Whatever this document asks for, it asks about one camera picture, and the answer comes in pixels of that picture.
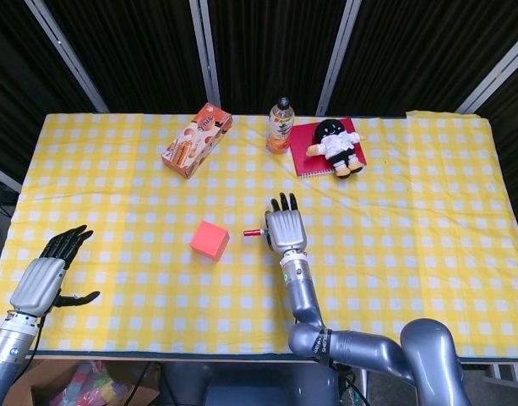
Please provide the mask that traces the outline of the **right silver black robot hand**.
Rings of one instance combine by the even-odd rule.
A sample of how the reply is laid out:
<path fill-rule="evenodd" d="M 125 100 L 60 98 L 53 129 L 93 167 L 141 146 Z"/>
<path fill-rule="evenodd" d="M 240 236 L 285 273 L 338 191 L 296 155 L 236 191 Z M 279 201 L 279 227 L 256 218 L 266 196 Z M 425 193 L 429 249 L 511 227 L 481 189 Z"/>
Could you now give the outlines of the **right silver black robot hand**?
<path fill-rule="evenodd" d="M 270 249 L 280 255 L 290 250 L 304 251 L 307 236 L 296 196 L 280 192 L 279 198 L 271 199 L 270 204 L 271 209 L 264 214 Z"/>

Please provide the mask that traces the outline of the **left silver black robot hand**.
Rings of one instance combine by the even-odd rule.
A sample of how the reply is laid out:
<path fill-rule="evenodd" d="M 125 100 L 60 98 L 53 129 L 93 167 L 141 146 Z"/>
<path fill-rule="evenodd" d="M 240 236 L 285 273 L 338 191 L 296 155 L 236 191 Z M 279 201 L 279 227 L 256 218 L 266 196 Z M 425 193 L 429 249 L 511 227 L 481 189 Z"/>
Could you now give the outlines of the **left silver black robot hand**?
<path fill-rule="evenodd" d="M 87 305 L 100 296 L 93 291 L 85 296 L 63 296 L 61 288 L 67 270 L 83 242 L 93 235 L 86 225 L 71 228 L 52 237 L 38 258 L 26 268 L 10 304 L 21 314 L 35 317 L 47 315 L 53 307 Z"/>

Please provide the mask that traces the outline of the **pink cube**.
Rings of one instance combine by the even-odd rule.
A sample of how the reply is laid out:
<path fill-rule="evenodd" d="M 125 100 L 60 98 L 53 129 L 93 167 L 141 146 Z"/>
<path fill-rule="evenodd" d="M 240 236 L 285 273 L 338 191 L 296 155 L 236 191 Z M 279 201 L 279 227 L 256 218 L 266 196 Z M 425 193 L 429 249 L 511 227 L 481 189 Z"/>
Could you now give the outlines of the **pink cube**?
<path fill-rule="evenodd" d="M 190 246 L 213 261 L 218 261 L 228 244 L 230 235 L 227 230 L 211 222 L 202 221 L 195 232 Z"/>

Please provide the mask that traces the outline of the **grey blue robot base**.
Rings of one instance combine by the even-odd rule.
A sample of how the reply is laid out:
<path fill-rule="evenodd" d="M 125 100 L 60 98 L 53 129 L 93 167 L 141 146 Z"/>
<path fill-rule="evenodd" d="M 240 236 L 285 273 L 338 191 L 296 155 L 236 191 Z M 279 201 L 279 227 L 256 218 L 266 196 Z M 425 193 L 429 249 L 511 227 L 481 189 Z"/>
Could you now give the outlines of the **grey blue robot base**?
<path fill-rule="evenodd" d="M 338 374 L 309 362 L 167 362 L 160 390 L 156 406 L 340 406 Z"/>

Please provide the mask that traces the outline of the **red spiral notebook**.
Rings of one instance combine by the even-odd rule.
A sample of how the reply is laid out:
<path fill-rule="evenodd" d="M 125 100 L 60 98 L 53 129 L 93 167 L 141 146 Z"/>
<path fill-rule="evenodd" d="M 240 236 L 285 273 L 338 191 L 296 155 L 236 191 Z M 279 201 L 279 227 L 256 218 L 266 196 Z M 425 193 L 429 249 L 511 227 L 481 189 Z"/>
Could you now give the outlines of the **red spiral notebook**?
<path fill-rule="evenodd" d="M 343 118 L 340 121 L 344 124 L 348 132 L 357 132 L 351 119 Z M 323 156 L 306 156 L 306 150 L 314 142 L 314 131 L 320 123 L 297 125 L 292 130 L 289 145 L 295 171 L 300 178 L 335 174 L 333 167 Z M 357 158 L 363 164 L 363 167 L 366 167 L 367 162 L 361 143 L 356 144 L 355 147 Z"/>

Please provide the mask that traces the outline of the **brown cardboard box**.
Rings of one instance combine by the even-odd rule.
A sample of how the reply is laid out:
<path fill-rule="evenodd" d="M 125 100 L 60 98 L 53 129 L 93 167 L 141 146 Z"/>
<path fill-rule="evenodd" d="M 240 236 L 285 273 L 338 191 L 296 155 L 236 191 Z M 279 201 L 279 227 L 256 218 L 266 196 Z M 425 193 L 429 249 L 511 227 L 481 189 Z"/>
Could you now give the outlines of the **brown cardboard box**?
<path fill-rule="evenodd" d="M 149 406 L 160 395 L 161 373 L 156 363 L 44 359 L 36 361 L 11 387 L 3 406 L 58 406 L 63 390 L 79 364 L 85 361 L 103 361 L 115 381 L 129 386 L 120 400 L 107 406 Z"/>

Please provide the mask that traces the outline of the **black white plush doll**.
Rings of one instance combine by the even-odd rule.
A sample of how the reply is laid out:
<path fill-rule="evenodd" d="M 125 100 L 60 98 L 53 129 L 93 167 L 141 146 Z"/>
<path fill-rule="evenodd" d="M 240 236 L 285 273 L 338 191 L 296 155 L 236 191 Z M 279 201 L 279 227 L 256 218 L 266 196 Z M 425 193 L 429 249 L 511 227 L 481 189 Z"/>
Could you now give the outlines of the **black white plush doll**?
<path fill-rule="evenodd" d="M 323 156 L 337 178 L 349 178 L 363 169 L 355 147 L 360 141 L 360 135 L 348 132 L 340 120 L 326 119 L 314 131 L 314 142 L 306 150 L 306 156 Z"/>

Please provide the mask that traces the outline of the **orange tea bottle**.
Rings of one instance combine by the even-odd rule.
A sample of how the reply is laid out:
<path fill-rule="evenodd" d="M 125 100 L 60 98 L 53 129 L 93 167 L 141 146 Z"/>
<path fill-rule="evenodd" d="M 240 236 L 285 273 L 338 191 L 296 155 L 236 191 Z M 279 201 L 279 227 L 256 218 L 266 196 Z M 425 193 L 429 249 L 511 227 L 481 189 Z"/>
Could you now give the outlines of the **orange tea bottle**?
<path fill-rule="evenodd" d="M 274 154 L 285 153 L 289 147 L 295 113 L 288 97 L 281 97 L 270 109 L 267 148 Z"/>

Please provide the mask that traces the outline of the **colourful foam blocks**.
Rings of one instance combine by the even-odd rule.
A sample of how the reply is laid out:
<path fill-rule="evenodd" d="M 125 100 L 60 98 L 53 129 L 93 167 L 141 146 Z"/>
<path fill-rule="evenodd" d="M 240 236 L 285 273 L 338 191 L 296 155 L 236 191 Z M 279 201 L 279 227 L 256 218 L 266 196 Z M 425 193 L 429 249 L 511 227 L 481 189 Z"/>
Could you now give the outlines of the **colourful foam blocks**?
<path fill-rule="evenodd" d="M 107 406 L 120 400 L 128 389 L 128 385 L 112 378 L 103 361 L 85 361 L 63 390 L 58 406 Z"/>

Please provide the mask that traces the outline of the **yellow checked tablecloth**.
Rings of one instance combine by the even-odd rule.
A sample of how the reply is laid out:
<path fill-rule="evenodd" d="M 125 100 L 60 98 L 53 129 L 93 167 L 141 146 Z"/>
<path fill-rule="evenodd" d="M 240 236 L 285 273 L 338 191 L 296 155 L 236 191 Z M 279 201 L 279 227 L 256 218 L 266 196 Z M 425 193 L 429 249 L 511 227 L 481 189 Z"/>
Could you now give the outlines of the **yellow checked tablecloth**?
<path fill-rule="evenodd" d="M 518 359 L 518 226 L 490 125 L 413 112 L 357 118 L 367 166 L 300 178 L 266 150 L 268 120 L 236 116 L 192 178 L 161 153 L 188 116 L 46 116 L 0 260 L 0 322 L 55 234 L 92 228 L 63 282 L 91 304 L 54 310 L 41 352 L 267 354 L 293 323 L 279 259 L 260 228 L 292 192 L 325 323 L 398 338 L 442 321 L 467 358 Z M 228 231 L 218 261 L 193 250 L 202 221 Z"/>

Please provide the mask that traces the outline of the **orange snack box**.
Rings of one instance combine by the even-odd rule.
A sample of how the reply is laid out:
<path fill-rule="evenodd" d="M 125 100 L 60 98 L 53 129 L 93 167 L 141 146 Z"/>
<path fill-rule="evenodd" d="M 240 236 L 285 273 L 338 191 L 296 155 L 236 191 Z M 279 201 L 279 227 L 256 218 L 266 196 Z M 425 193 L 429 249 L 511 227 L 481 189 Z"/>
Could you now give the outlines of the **orange snack box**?
<path fill-rule="evenodd" d="M 207 102 L 161 154 L 165 166 L 191 178 L 232 126 L 232 115 Z"/>

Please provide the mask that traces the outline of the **aluminium frame post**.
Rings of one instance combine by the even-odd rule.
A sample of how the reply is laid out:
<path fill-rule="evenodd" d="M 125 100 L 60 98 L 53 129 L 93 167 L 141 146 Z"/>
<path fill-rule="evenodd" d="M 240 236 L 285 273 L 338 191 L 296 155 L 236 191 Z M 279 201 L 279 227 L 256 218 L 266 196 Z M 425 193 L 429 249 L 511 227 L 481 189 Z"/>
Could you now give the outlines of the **aluminium frame post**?
<path fill-rule="evenodd" d="M 208 0 L 188 0 L 207 101 L 221 107 Z"/>
<path fill-rule="evenodd" d="M 455 112 L 475 113 L 517 69 L 518 42 L 491 69 Z"/>
<path fill-rule="evenodd" d="M 346 0 L 341 16 L 341 22 L 337 31 L 334 47 L 330 55 L 329 65 L 325 74 L 322 91 L 320 93 L 316 116 L 324 116 L 327 113 L 330 99 L 335 89 L 341 65 L 351 40 L 352 31 L 357 21 L 362 0 Z"/>
<path fill-rule="evenodd" d="M 16 193 L 20 194 L 22 190 L 22 184 L 8 176 L 6 173 L 0 170 L 0 182 L 5 184 Z"/>
<path fill-rule="evenodd" d="M 110 110 L 44 0 L 23 0 L 98 113 Z"/>

